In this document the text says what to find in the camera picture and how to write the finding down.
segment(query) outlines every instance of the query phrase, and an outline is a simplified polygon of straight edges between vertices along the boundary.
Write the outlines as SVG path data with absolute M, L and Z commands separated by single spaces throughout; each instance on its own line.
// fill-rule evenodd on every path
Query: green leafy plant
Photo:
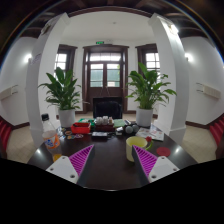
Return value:
M 140 109 L 151 110 L 153 109 L 157 101 L 167 103 L 165 101 L 166 99 L 169 103 L 169 96 L 167 94 L 177 95 L 177 93 L 172 89 L 166 89 L 162 92 L 159 91 L 159 88 L 161 86 L 167 86 L 171 84 L 170 82 L 163 82 L 165 78 L 168 78 L 168 75 L 158 75 L 156 70 L 148 71 L 146 66 L 141 62 L 139 62 L 138 65 L 142 70 L 144 76 L 137 73 L 136 71 L 131 71 L 128 77 L 132 79 L 132 82 L 129 82 L 126 85 L 135 86 L 136 90 L 130 89 L 133 92 L 130 95 L 126 96 L 126 98 L 137 97 L 135 101 L 138 101 L 140 103 Z
M 80 102 L 80 92 L 76 90 L 76 86 L 81 87 L 80 85 L 75 85 L 77 79 L 72 80 L 73 71 L 70 69 L 65 74 L 60 67 L 56 68 L 57 79 L 53 75 L 46 73 L 51 83 L 43 83 L 38 86 L 47 86 L 47 94 L 50 94 L 46 97 L 46 102 L 50 103 L 49 106 L 55 105 L 59 110 L 70 110 L 77 109 L 80 107 L 76 106 Z

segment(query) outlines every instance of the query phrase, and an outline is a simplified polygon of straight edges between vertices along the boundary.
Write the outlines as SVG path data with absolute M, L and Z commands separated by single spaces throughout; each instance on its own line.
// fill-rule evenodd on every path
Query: red box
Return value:
M 73 134 L 88 134 L 90 132 L 91 123 L 75 123 L 78 127 L 71 126 Z

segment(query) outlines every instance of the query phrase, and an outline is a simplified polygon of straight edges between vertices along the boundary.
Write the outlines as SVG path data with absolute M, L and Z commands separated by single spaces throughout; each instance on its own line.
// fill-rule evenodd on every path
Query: plant pot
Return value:
M 75 123 L 75 109 L 58 110 L 61 127 L 70 128 Z
M 136 123 L 142 127 L 151 126 L 153 110 L 140 109 L 137 107 L 136 109 Z

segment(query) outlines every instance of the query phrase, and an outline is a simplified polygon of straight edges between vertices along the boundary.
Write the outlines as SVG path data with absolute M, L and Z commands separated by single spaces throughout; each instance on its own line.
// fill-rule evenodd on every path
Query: exit sign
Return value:
M 97 41 L 96 44 L 104 44 L 104 41 Z

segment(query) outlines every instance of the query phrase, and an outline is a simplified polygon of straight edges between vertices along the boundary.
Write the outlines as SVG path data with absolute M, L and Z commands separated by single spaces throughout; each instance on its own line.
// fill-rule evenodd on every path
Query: white column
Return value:
M 54 73 L 55 58 L 64 29 L 70 23 L 66 13 L 49 20 L 47 32 L 40 34 L 32 51 L 32 63 L 28 66 L 26 79 L 26 102 L 30 122 L 30 130 L 34 144 L 39 147 L 43 143 L 43 126 L 41 114 L 48 113 L 55 128 L 60 126 L 56 120 L 55 106 L 45 101 L 47 87 L 37 88 L 42 83 L 50 83 L 46 73 Z
M 171 82 L 170 85 L 162 87 L 161 91 L 172 89 L 177 92 L 177 96 L 170 95 L 166 107 L 159 105 L 158 119 L 154 123 L 170 138 L 181 144 L 186 130 L 189 101 L 189 73 L 184 48 L 178 34 L 169 28 L 173 25 L 172 21 L 155 13 L 150 18 L 149 25 L 155 35 L 160 72 L 169 76 L 165 81 Z

